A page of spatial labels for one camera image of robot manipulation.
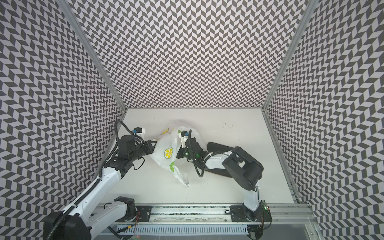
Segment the white plastic bag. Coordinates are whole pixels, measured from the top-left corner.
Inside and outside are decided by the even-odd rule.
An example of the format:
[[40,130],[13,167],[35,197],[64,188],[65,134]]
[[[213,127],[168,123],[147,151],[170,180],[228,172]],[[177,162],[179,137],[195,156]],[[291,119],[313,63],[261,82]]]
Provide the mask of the white plastic bag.
[[198,131],[186,123],[180,121],[171,122],[165,130],[155,138],[156,142],[154,152],[150,157],[161,168],[170,172],[183,187],[189,187],[189,176],[184,171],[178,169],[176,165],[177,153],[182,146],[179,134],[183,131],[192,131],[192,137],[196,138],[203,150],[207,149],[207,144],[203,141]]

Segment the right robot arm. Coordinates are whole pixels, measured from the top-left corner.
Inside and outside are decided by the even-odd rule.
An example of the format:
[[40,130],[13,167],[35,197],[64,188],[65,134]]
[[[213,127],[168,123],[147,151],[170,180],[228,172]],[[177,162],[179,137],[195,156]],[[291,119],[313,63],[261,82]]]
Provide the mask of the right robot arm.
[[185,141],[179,148],[177,159],[186,158],[194,164],[199,177],[212,173],[231,178],[245,190],[245,198],[240,207],[240,218],[250,222],[263,220],[258,183],[262,179],[264,167],[241,147],[229,147],[209,142],[203,150],[195,138]]

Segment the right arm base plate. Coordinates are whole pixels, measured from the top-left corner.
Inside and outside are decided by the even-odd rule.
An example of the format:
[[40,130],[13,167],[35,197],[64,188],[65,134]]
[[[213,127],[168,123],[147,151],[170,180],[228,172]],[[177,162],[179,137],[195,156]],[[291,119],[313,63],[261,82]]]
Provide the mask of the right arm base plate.
[[255,211],[251,211],[244,205],[230,206],[230,215],[232,222],[260,222],[270,223],[272,215],[267,207],[259,205]]

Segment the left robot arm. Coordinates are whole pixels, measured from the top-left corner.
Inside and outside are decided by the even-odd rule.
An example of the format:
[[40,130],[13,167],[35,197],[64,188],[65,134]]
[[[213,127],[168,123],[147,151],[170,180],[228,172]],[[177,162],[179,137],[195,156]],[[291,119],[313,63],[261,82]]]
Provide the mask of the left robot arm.
[[107,193],[134,167],[134,161],[154,152],[156,141],[143,141],[138,135],[122,136],[111,159],[103,164],[96,179],[63,210],[44,218],[45,240],[93,240],[117,220],[140,219],[135,200],[117,197],[105,209],[94,213]]

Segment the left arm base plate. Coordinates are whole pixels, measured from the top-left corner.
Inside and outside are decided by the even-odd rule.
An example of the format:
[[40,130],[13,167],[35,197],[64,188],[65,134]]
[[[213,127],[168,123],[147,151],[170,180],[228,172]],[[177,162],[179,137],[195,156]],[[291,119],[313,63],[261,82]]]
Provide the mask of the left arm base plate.
[[150,205],[136,206],[136,217],[138,223],[150,221],[153,207]]

